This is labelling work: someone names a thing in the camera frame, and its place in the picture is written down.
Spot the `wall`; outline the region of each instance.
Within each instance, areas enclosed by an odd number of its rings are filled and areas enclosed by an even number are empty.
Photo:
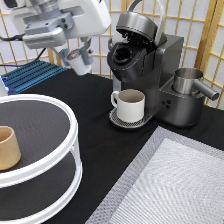
[[[95,36],[92,39],[92,49],[94,51],[92,73],[111,78],[111,71],[106,62],[106,55],[108,53],[107,42],[116,32],[116,24],[120,13],[127,9],[127,6],[131,1],[132,0],[105,0],[111,15],[112,24],[105,34]],[[161,2],[165,6],[167,16],[164,32],[184,37],[184,48],[180,67],[200,68],[217,0],[161,0]],[[0,35],[15,35],[17,31],[10,20],[8,15],[9,11],[4,10],[1,5],[0,10]],[[159,8],[156,1],[143,0],[138,4],[136,11],[149,16],[156,24],[158,24]],[[207,52],[209,50],[212,52],[209,54],[209,57],[207,56],[206,63],[208,66],[206,69],[202,68],[206,73],[205,82],[214,86],[214,88],[222,95],[224,84],[224,76],[222,75],[224,68],[224,56],[222,50],[222,41],[224,40],[222,38],[224,34],[223,18],[224,16],[220,18],[220,25],[217,27],[217,38],[216,36],[211,37],[215,39],[213,49],[211,50],[207,47],[205,51]],[[81,45],[82,43],[79,39],[68,40],[66,44],[69,49],[75,49]],[[20,65],[33,60],[38,52],[39,50],[29,50],[25,44],[21,42],[6,43],[0,41],[0,64]],[[56,55],[50,50],[45,52],[41,57],[41,60],[61,65],[61,62]],[[15,68],[0,67],[0,75],[13,69]],[[214,107],[218,106],[219,108],[224,109],[223,101],[215,103],[207,101],[207,105]]]

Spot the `blue object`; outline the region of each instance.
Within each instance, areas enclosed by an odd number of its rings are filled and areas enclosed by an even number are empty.
[[[67,68],[36,60],[2,75],[2,80],[5,86],[9,88],[9,95],[14,95],[65,70]]]

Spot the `white circular rack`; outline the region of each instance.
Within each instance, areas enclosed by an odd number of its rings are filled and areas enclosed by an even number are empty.
[[[72,157],[74,158],[75,175],[68,189],[62,195],[60,195],[60,197],[50,206],[30,216],[21,217],[20,219],[7,220],[7,221],[0,220],[0,223],[3,224],[4,223],[34,224],[46,221],[47,219],[57,214],[67,205],[67,203],[72,199],[72,197],[76,193],[82,178],[82,163],[80,160],[79,143],[78,143],[78,123],[71,108],[67,106],[65,103],[61,102],[60,100],[54,99],[52,97],[29,94],[29,95],[7,96],[0,98],[0,109],[1,104],[3,103],[13,101],[25,101],[25,100],[41,101],[53,104],[54,106],[63,110],[63,112],[67,115],[69,119],[70,123],[69,131],[64,141],[62,141],[61,144],[56,149],[54,149],[44,158],[28,166],[22,167],[20,169],[0,173],[0,192],[1,189],[4,190],[5,188],[13,185],[23,184],[24,182],[29,181],[45,173],[46,171],[56,166],[61,160],[63,160],[69,152],[72,153]]]

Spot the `black table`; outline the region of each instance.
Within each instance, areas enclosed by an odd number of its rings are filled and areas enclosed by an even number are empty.
[[[82,224],[91,216],[158,126],[224,150],[224,111],[204,107],[193,128],[178,129],[152,119],[142,129],[125,132],[109,121],[112,81],[72,70],[25,91],[55,97],[68,104],[79,124],[83,178],[71,202],[47,224]]]

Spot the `coffee maker drip tray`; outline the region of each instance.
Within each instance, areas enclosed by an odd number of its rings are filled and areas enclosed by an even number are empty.
[[[128,123],[120,120],[117,116],[117,108],[114,108],[109,114],[110,121],[117,126],[118,128],[125,129],[125,130],[136,130],[138,128],[143,127],[145,124],[149,122],[152,118],[152,115],[145,113],[144,117],[137,122]]]

